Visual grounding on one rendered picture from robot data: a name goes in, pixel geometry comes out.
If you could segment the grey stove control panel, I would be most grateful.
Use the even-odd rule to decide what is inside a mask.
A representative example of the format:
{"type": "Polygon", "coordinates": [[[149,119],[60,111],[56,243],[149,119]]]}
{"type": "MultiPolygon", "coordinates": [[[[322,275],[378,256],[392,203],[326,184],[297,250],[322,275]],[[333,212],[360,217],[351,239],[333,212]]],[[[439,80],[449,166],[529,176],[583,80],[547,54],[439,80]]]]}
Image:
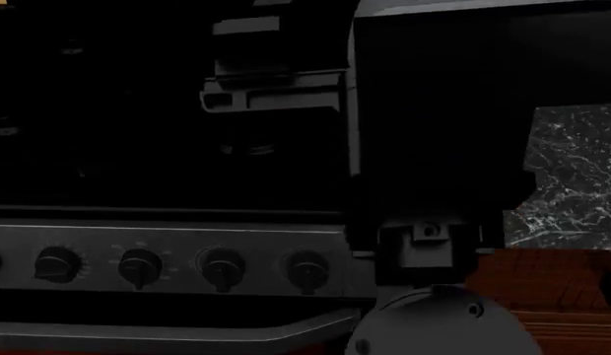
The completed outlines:
{"type": "Polygon", "coordinates": [[[312,224],[0,219],[0,289],[372,298],[373,265],[350,250],[345,232],[312,224]],[[231,292],[216,292],[196,268],[197,253],[211,246],[237,250],[246,262],[243,280],[231,292]],[[34,278],[36,257],[49,247],[68,248],[82,258],[72,282],[34,278]],[[161,258],[156,283],[136,290],[120,276],[118,263],[130,249],[161,258]],[[284,275],[284,257],[295,250],[313,250],[329,262],[329,280],[314,295],[302,295],[284,275]]]}

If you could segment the black stove knob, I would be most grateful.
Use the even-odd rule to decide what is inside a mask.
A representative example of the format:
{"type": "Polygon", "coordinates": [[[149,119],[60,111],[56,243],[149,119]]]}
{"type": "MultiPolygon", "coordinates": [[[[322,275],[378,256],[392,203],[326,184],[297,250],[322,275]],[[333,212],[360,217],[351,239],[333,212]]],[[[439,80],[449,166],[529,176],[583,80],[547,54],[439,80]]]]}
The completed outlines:
{"type": "Polygon", "coordinates": [[[328,282],[330,265],[320,253],[295,250],[284,257],[283,271],[287,280],[302,295],[314,295],[328,282]]]}
{"type": "Polygon", "coordinates": [[[117,271],[134,289],[156,283],[163,270],[161,258],[154,252],[143,248],[127,250],[121,257],[117,271]]]}
{"type": "Polygon", "coordinates": [[[246,262],[243,256],[232,248],[211,246],[199,251],[195,265],[207,283],[216,292],[228,293],[243,280],[246,262]]]}
{"type": "Polygon", "coordinates": [[[51,283],[70,283],[83,265],[82,258],[62,247],[44,248],[34,263],[34,278],[51,283]]]}

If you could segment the brown wooden cabinet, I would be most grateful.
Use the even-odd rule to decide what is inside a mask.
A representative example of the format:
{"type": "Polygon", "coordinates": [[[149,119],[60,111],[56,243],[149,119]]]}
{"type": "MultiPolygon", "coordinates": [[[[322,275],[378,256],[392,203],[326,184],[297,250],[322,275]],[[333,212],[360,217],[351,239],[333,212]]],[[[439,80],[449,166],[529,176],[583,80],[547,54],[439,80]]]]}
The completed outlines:
{"type": "Polygon", "coordinates": [[[499,249],[466,285],[510,310],[543,355],[611,355],[611,250],[499,249]]]}

